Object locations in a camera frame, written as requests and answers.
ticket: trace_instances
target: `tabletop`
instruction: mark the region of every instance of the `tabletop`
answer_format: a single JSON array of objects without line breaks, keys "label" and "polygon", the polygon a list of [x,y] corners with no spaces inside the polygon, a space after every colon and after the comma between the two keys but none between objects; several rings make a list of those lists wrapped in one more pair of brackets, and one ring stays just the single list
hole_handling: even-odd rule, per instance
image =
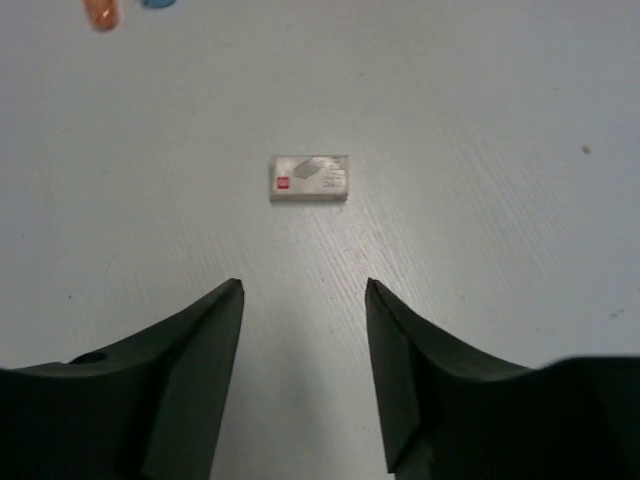
[{"label": "tabletop", "polygon": [[[640,3],[0,5],[0,365],[74,356],[229,277],[212,477],[386,477],[367,277],[528,366],[640,349]],[[277,154],[344,204],[272,205]]]}]

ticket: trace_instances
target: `red square label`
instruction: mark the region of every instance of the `red square label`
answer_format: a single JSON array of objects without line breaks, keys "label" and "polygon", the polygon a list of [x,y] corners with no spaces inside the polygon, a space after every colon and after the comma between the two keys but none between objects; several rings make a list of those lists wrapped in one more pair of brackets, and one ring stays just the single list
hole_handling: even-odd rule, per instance
[{"label": "red square label", "polygon": [[287,190],[289,188],[289,177],[278,177],[276,179],[278,190]]}]

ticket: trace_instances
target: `orange object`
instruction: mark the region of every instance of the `orange object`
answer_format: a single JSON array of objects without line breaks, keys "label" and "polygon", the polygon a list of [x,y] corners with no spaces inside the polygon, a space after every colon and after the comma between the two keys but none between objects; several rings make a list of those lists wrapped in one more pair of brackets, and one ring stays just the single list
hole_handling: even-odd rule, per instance
[{"label": "orange object", "polygon": [[111,30],[120,22],[117,0],[84,0],[91,26],[101,32]]}]

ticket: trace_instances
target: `white table surface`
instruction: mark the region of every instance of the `white table surface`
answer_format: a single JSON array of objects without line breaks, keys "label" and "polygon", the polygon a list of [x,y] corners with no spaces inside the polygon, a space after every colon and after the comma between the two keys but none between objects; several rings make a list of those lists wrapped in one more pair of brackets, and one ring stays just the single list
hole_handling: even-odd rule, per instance
[{"label": "white table surface", "polygon": [[[123,9],[0,4],[1,365],[238,277],[215,478],[381,480],[367,276],[514,362],[640,350],[637,0]],[[347,203],[270,205],[285,153],[350,154]]]}]

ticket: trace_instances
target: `black robotic claw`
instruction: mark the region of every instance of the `black robotic claw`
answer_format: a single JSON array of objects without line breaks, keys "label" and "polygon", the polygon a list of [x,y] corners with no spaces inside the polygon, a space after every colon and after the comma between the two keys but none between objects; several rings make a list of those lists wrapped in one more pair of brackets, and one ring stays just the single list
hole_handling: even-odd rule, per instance
[{"label": "black robotic claw", "polygon": [[209,478],[240,334],[229,280],[129,338],[0,371],[0,478]]},{"label": "black robotic claw", "polygon": [[640,479],[640,359],[529,370],[449,335],[378,281],[366,304],[398,480]]}]

